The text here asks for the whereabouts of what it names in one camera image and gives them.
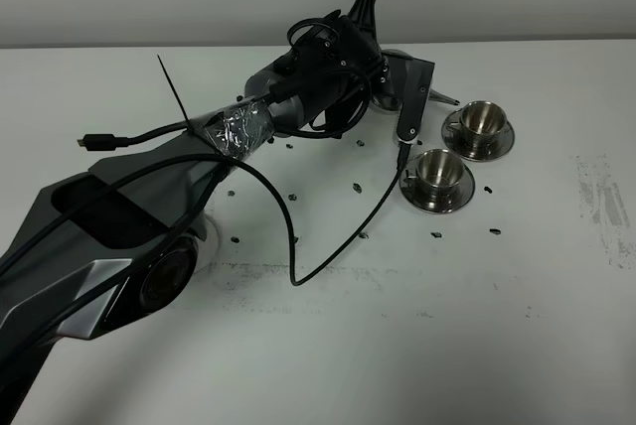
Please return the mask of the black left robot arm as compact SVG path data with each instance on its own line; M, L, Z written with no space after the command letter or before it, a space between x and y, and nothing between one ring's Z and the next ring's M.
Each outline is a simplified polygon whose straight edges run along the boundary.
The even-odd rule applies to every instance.
M340 137L364 115L383 57L376 0L294 24L289 50L235 103L135 137L88 134L101 159L42 188L1 259L1 420L54 343L91 340L169 305L213 255L215 187L275 136Z

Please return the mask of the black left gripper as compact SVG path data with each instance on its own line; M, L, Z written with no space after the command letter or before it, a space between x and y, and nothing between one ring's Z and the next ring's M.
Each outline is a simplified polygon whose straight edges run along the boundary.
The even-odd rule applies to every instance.
M384 58L377 41L376 0L355 0L349 13L336 10L301 20L287 31L294 105L287 130L350 130L371 102Z

